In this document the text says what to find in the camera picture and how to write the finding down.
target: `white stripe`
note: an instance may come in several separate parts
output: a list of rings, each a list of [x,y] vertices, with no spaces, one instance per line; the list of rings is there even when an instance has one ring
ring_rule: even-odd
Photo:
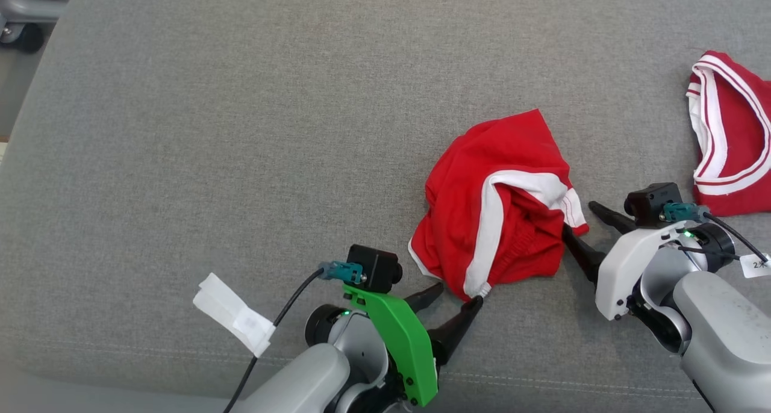
[[[702,81],[702,85],[705,83],[704,81],[704,71],[702,71],[700,68],[696,67],[696,64],[692,67],[693,73],[699,77],[699,80]],[[694,177],[696,175],[701,175],[702,170],[707,166],[707,161],[710,159],[710,155],[713,152],[713,139],[710,136],[710,128],[707,126],[706,122],[706,116],[707,111],[705,109],[705,99],[702,98],[703,96],[698,97],[699,105],[695,105],[696,107],[691,109],[691,128],[693,128],[694,131],[696,131],[696,138],[699,138],[699,135],[703,135],[703,143],[702,140],[699,141],[699,147],[702,149],[702,161],[699,163],[699,166],[696,167],[696,171],[693,172]]]
[[[423,262],[418,257],[418,254],[416,254],[415,249],[413,249],[413,239],[410,238],[410,242],[407,243],[407,250],[410,251],[410,256],[413,257],[413,260],[415,260],[415,263],[418,265],[418,270],[420,270],[421,273],[423,273],[424,276],[429,276],[429,278],[436,278],[441,281],[441,278],[439,276],[436,276],[435,274],[429,272],[429,270],[426,268],[426,264],[423,264]]]
[[[521,188],[538,202],[546,205],[549,210],[560,210],[568,191],[559,177],[547,172],[504,170],[488,175],[482,185],[482,210],[479,213],[479,229],[476,232],[474,255],[466,268],[466,279],[463,282],[463,292],[469,297],[484,292],[487,276],[490,276],[490,268],[493,267],[493,259],[501,243],[504,204],[495,189],[498,183]]]
[[[704,89],[702,91],[702,111],[705,112],[705,115],[702,115],[702,121],[704,122],[705,130],[711,133],[711,144],[708,143],[708,146],[710,146],[710,151],[713,154],[711,154],[711,159],[708,155],[702,155],[702,162],[697,171],[701,170],[699,173],[700,178],[714,179],[719,177],[723,168],[725,168],[725,161],[728,159],[728,141],[725,140],[725,128],[722,122],[715,73],[712,73],[710,70],[699,71],[702,73],[700,78],[702,79]]]
[[[698,95],[686,94],[688,97],[688,113],[691,117],[691,128],[696,133],[696,139],[699,141],[699,149],[702,151],[702,161],[694,171],[694,176],[698,175],[704,164],[707,161],[708,153],[711,149],[710,130],[708,130],[706,123],[702,120],[702,101]]]
[[[721,73],[721,75],[724,75],[725,80],[727,80],[730,84],[732,84],[732,86],[735,87],[735,89],[737,89],[738,92],[740,92],[740,94],[747,99],[747,101],[749,102],[749,105],[752,107],[752,109],[754,109],[755,114],[757,115],[761,125],[763,126],[763,139],[764,139],[763,152],[761,152],[761,155],[758,158],[758,160],[755,161],[755,163],[753,163],[749,168],[744,169],[738,174],[732,175],[730,177],[703,179],[698,175],[694,176],[694,178],[696,179],[696,185],[699,188],[699,192],[702,194],[733,193],[733,191],[742,190],[756,183],[766,174],[766,172],[769,171],[769,167],[771,167],[771,156],[766,158],[766,154],[769,151],[769,133],[771,133],[771,122],[769,121],[768,116],[766,115],[766,112],[763,110],[763,106],[760,104],[760,101],[758,100],[757,96],[749,87],[749,85],[746,83],[746,81],[744,81],[743,78],[741,78],[741,76],[738,75],[738,73],[736,73],[730,67],[725,65],[725,63],[722,62],[720,59],[718,59],[717,57],[705,55],[702,57],[700,62],[697,62],[696,65],[694,65],[694,68],[696,68],[696,66],[707,67],[713,71],[717,71],[718,73]],[[755,169],[755,171],[752,172],[751,174],[748,174],[748,172],[752,171],[752,169]],[[741,178],[736,182],[733,182],[731,184],[725,184],[725,185],[719,184],[721,182],[733,181],[744,174],[748,174],[748,175],[746,175],[745,177]]]
[[[567,202],[565,205],[570,207],[570,216],[568,216],[567,212],[565,212],[565,223],[570,225],[572,228],[586,224],[586,219],[584,219],[584,212],[581,210],[581,200],[578,199],[578,193],[576,193],[576,189],[568,188],[567,193],[565,193],[564,201]]]

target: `white tape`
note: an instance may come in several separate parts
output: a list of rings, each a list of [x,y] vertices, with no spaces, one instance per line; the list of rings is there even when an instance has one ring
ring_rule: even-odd
[[[210,273],[201,284],[193,304],[234,334],[259,358],[270,345],[268,340],[276,327],[270,320],[254,312],[220,278]]]
[[[760,257],[754,253],[741,256],[738,261],[741,263],[741,270],[744,272],[744,278],[759,278],[760,276],[771,275],[771,260],[763,262]]]

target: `teal connector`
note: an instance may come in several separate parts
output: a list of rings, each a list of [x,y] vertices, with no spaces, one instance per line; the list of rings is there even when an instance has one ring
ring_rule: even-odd
[[[669,204],[664,204],[664,211],[661,212],[661,220],[667,222],[692,220],[696,223],[705,223],[708,220],[704,217],[704,213],[709,212],[710,209],[705,207],[705,205],[670,202]]]
[[[319,264],[319,268],[324,269],[324,273],[320,274],[319,279],[339,279],[352,284],[366,281],[363,274],[364,268],[361,267],[361,264],[354,262],[322,262]]]

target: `red garment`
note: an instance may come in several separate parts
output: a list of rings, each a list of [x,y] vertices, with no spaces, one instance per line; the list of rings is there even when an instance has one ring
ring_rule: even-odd
[[[463,300],[496,284],[553,276],[562,224],[589,230],[569,171],[537,110],[474,126],[431,171],[429,212],[410,254]]]
[[[717,216],[771,211],[771,82],[708,51],[685,95],[702,150],[696,201]]]

